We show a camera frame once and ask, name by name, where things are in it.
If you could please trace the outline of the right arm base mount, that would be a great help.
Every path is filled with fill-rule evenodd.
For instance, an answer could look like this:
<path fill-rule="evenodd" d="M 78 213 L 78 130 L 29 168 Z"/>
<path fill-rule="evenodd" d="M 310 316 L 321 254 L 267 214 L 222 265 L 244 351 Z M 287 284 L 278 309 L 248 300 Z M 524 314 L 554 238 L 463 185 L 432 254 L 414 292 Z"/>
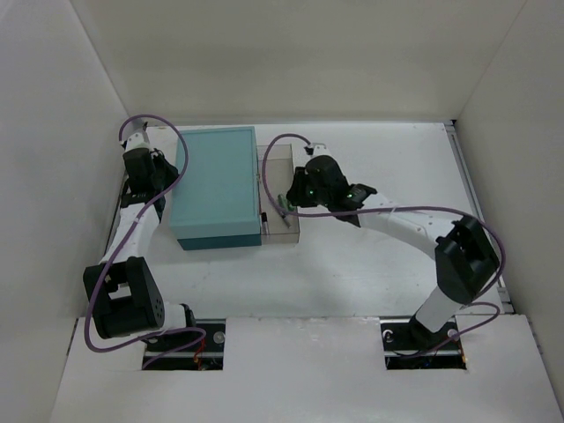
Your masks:
<path fill-rule="evenodd" d="M 407 318 L 381 319 L 382 349 L 387 370 L 465 370 L 466 363 L 459 340 L 434 349 L 458 330 L 450 319 L 430 338 L 418 335 Z"/>

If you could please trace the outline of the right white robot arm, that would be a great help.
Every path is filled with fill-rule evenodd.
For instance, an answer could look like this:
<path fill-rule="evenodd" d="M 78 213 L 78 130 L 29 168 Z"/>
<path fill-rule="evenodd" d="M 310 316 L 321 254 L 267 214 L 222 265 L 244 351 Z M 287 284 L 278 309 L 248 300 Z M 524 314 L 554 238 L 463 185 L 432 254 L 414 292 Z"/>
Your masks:
<path fill-rule="evenodd" d="M 484 227 L 472 216 L 447 219 L 437 211 L 404 211 L 365 184 L 349 183 L 328 152 L 307 148 L 309 160 L 294 170 L 286 199 L 292 207 L 324 207 L 332 217 L 386 234 L 429 256 L 436 287 L 409 322 L 418 348 L 439 342 L 447 321 L 472 303 L 500 269 L 500 259 Z"/>

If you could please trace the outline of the teal makeup organizer box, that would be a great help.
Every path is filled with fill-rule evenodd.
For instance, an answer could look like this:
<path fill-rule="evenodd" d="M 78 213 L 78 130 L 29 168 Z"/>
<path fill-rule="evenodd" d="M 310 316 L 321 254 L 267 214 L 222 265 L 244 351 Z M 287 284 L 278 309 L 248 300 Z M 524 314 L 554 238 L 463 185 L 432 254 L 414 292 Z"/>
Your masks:
<path fill-rule="evenodd" d="M 185 130 L 176 167 L 168 226 L 186 251 L 262 244 L 255 129 Z"/>

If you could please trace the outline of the black silver makeup pencil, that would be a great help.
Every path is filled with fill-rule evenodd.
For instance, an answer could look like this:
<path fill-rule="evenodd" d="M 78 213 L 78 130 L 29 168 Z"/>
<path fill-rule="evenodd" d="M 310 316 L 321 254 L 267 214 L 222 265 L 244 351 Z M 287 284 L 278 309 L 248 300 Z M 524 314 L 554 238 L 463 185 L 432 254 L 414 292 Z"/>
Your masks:
<path fill-rule="evenodd" d="M 263 232 L 266 235 L 270 234 L 270 229 L 269 229 L 269 223 L 268 223 L 268 215 L 265 211 L 263 211 L 261 213 L 261 220 L 262 220 L 262 227 L 263 227 Z"/>

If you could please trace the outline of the green tube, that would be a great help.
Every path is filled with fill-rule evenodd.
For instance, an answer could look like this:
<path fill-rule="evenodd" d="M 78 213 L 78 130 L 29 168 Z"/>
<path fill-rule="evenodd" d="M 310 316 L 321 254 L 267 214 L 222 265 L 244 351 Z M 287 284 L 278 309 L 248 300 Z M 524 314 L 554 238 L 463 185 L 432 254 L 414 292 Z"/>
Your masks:
<path fill-rule="evenodd" d="M 295 211 L 295 207 L 287 199 L 284 200 L 283 207 L 290 212 Z"/>

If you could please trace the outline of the grey makeup pencil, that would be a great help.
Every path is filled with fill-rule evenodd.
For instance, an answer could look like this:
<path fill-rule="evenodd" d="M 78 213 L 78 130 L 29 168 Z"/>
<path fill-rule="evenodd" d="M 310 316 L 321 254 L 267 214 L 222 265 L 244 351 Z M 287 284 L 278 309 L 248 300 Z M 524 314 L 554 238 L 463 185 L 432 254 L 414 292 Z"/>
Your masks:
<path fill-rule="evenodd" d="M 278 207 L 279 207 L 278 215 L 280 216 L 280 218 L 282 219 L 282 221 L 284 222 L 286 227 L 290 228 L 292 226 L 292 224 L 291 224 L 291 221 L 290 221 L 289 211 L 286 210 L 283 207 L 285 199 L 287 199 L 285 195 L 278 194 L 278 197 L 277 197 L 277 202 L 278 202 Z"/>

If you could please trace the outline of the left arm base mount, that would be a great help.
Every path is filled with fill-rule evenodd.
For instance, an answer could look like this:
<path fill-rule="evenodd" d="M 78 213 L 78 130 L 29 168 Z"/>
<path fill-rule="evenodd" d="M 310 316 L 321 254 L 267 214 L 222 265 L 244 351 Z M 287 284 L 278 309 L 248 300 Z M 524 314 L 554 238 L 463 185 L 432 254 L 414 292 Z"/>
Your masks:
<path fill-rule="evenodd" d="M 223 369 L 226 345 L 226 320 L 197 320 L 197 327 L 206 332 L 163 335 L 145 342 L 142 369 L 146 371 L 216 371 Z"/>

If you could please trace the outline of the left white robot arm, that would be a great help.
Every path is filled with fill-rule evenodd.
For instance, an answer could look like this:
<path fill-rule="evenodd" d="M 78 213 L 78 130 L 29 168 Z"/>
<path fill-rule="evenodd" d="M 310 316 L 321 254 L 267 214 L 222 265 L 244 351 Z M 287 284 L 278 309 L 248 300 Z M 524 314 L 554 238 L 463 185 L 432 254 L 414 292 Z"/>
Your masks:
<path fill-rule="evenodd" d="M 127 177 L 118 227 L 107 253 L 83 274 L 87 297 L 94 301 L 92 319 L 103 339 L 167 331 L 169 343 L 185 352 L 197 343 L 193 313 L 185 304 L 163 300 L 145 259 L 166 207 L 162 193 L 178 170 L 147 144 L 122 158 Z"/>

